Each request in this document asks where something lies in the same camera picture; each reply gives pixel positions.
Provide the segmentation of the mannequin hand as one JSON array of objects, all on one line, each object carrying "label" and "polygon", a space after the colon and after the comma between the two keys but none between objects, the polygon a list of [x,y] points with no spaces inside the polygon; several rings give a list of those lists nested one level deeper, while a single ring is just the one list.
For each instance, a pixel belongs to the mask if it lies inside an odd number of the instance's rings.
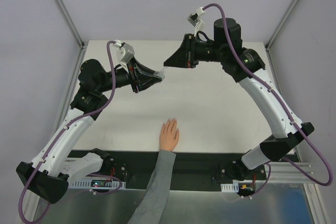
[{"label": "mannequin hand", "polygon": [[163,123],[160,132],[160,150],[172,152],[179,141],[180,132],[177,128],[177,119],[167,120]]}]

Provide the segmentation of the aluminium frame post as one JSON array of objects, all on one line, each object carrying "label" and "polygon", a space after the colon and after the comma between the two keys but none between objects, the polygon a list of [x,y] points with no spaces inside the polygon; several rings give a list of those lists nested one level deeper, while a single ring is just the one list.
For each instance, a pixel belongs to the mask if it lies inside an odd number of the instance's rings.
[{"label": "aluminium frame post", "polygon": [[74,21],[72,20],[67,7],[63,0],[54,0],[65,24],[67,25],[68,29],[70,30],[70,33],[72,34],[74,40],[76,41],[77,45],[80,49],[82,49],[85,46],[85,42],[82,40],[78,29],[76,28],[76,25]]},{"label": "aluminium frame post", "polygon": [[291,0],[289,5],[287,6],[285,12],[283,13],[280,21],[278,22],[275,30],[272,32],[269,40],[265,44],[265,50],[268,52],[277,38],[279,37],[281,31],[284,29],[285,25],[289,21],[291,15],[294,13],[296,7],[299,5],[301,0]]}]

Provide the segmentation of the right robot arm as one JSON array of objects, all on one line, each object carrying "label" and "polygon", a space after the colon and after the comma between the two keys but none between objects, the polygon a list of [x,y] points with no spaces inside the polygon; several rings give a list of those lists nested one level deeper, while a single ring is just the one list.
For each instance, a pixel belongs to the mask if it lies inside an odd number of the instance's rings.
[{"label": "right robot arm", "polygon": [[303,141],[301,131],[309,135],[314,131],[310,122],[303,123],[295,114],[288,118],[281,103],[273,95],[266,65],[253,49],[242,46],[241,26],[232,18],[226,19],[228,33],[234,49],[244,66],[264,80],[261,84],[249,76],[236,61],[225,36],[221,19],[214,22],[214,38],[202,41],[198,35],[185,34],[179,49],[164,61],[165,67],[195,68],[199,62],[219,62],[222,69],[251,96],[271,129],[271,136],[257,147],[245,153],[225,168],[227,176],[236,180],[250,178],[255,168],[269,162],[277,162]]}]

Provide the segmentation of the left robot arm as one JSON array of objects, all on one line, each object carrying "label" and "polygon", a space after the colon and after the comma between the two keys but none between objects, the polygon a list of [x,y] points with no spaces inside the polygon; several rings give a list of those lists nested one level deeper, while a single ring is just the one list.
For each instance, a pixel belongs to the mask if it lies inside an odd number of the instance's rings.
[{"label": "left robot arm", "polygon": [[78,79],[80,88],[60,128],[30,163],[21,162],[16,168],[28,190],[51,204],[60,201],[74,182],[92,173],[106,176],[112,170],[111,156],[98,148],[71,165],[65,163],[83,133],[98,118],[93,111],[108,102],[103,93],[124,86],[131,86],[135,93],[144,91],[163,81],[164,72],[149,69],[135,58],[126,67],[117,65],[107,72],[98,60],[89,59],[81,65]]}]

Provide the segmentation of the clear nail polish bottle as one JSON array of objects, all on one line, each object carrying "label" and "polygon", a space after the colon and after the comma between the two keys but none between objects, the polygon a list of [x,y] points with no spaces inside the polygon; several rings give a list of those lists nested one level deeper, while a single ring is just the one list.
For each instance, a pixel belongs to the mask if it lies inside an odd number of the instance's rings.
[{"label": "clear nail polish bottle", "polygon": [[158,79],[160,79],[160,81],[163,81],[164,78],[165,78],[165,70],[162,69],[161,71],[156,71],[156,72],[154,73],[154,75],[155,75]]}]

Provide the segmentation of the grey sleeved forearm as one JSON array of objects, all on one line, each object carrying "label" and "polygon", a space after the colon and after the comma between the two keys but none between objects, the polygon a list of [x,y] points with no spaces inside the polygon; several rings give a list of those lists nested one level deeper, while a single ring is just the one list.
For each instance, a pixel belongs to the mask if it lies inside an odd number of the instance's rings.
[{"label": "grey sleeved forearm", "polygon": [[128,223],[159,223],[170,194],[176,155],[160,150],[145,195]]}]

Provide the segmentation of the left aluminium frame post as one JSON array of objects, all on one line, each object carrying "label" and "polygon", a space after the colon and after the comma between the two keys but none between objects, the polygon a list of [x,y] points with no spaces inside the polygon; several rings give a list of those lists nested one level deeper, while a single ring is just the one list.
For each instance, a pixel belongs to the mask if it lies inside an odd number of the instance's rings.
[{"label": "left aluminium frame post", "polygon": [[67,25],[68,29],[70,30],[70,33],[72,34],[74,40],[76,41],[77,45],[80,49],[82,49],[85,46],[85,42],[82,40],[78,29],[76,28],[76,25],[74,21],[72,20],[67,7],[63,0],[54,0],[65,24]]}]

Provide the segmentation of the right aluminium frame post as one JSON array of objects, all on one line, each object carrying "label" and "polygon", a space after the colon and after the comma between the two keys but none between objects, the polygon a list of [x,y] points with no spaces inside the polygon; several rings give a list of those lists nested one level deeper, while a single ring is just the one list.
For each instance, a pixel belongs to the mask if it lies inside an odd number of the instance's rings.
[{"label": "right aluminium frame post", "polygon": [[281,31],[284,29],[285,25],[289,21],[291,15],[294,13],[296,7],[299,5],[301,0],[291,0],[289,5],[287,6],[285,12],[283,13],[280,21],[278,22],[275,30],[272,32],[269,40],[265,44],[265,50],[268,52],[277,38],[279,37]]}]

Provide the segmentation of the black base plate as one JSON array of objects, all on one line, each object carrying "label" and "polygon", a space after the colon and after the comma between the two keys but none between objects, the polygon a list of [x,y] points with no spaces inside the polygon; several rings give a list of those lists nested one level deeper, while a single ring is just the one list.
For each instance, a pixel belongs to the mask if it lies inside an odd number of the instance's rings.
[{"label": "black base plate", "polygon": [[[113,175],[127,189],[145,189],[155,168],[157,152],[109,151],[109,160],[99,171]],[[220,191],[222,184],[233,181],[260,182],[266,179],[263,165],[241,170],[241,153],[177,153],[173,166],[171,190]]]}]

